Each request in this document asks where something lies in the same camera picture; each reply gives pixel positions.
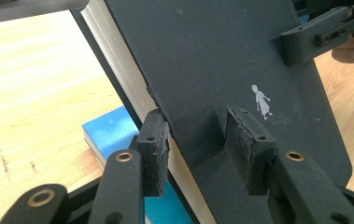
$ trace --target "small figure sticker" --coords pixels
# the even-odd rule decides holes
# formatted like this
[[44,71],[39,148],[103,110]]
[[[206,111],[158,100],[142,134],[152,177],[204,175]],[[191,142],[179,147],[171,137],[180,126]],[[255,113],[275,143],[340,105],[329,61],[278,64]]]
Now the small figure sticker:
[[276,115],[270,112],[270,105],[267,104],[267,102],[271,101],[270,98],[266,97],[263,92],[259,91],[256,85],[252,85],[252,90],[253,92],[255,92],[256,95],[256,107],[258,111],[262,112],[262,116],[265,120],[270,120],[272,124],[290,123],[290,118],[285,118],[282,114]]
[[265,99],[267,101],[271,101],[270,98],[266,97],[263,94],[263,92],[258,91],[258,87],[256,85],[252,85],[252,90],[256,94],[256,105],[257,105],[258,111],[261,110],[264,119],[268,119],[266,117],[266,114],[269,114],[269,116],[272,116],[273,113],[270,112],[270,106],[266,103]]

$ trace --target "screw hole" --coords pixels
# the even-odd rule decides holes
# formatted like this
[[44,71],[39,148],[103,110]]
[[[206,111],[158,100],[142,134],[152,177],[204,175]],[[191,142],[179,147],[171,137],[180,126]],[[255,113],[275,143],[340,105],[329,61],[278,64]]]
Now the screw hole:
[[336,221],[340,224],[349,224],[350,223],[348,217],[346,217],[345,215],[342,215],[340,213],[332,213],[331,219],[333,219],[334,221]]
[[304,155],[299,152],[289,151],[285,156],[292,161],[304,161]]
[[123,220],[123,215],[119,212],[115,212],[106,217],[106,224],[119,224]]
[[30,207],[40,207],[42,205],[45,205],[46,203],[51,202],[53,198],[55,197],[55,191],[52,189],[42,189],[38,191],[37,193],[33,194],[29,199],[28,199],[28,206]]
[[130,152],[122,152],[116,156],[117,161],[130,161],[133,159],[133,154]]

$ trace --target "wooden table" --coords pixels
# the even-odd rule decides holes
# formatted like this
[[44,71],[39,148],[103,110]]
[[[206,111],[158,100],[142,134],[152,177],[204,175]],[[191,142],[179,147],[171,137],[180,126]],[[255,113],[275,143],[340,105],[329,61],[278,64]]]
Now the wooden table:
[[[316,62],[354,166],[354,65]],[[81,125],[120,105],[68,11],[1,22],[0,218],[28,189],[99,176]]]

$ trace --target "dark gray board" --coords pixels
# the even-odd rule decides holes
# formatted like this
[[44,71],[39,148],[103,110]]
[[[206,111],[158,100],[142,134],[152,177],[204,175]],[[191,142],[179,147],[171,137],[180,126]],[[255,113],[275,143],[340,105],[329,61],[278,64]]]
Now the dark gray board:
[[[219,223],[270,222],[266,197],[247,196],[224,151],[227,106],[347,183],[351,164],[314,62],[282,61],[279,35],[298,25],[288,0],[106,2]],[[253,85],[271,99],[269,119]]]

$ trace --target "black clamp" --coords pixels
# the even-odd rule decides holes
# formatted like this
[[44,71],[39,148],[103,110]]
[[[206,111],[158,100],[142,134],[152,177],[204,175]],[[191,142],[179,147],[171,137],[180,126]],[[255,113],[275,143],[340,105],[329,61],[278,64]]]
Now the black clamp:
[[281,34],[286,65],[307,62],[354,37],[354,6],[348,16],[347,7],[336,7],[314,20]]
[[225,149],[242,189],[268,196],[274,223],[354,223],[354,192],[338,188],[307,153],[277,148],[247,110],[227,109]]
[[145,223],[144,197],[164,195],[168,132],[161,112],[149,112],[129,148],[106,160],[102,177],[70,193],[59,184],[30,189],[0,223]]

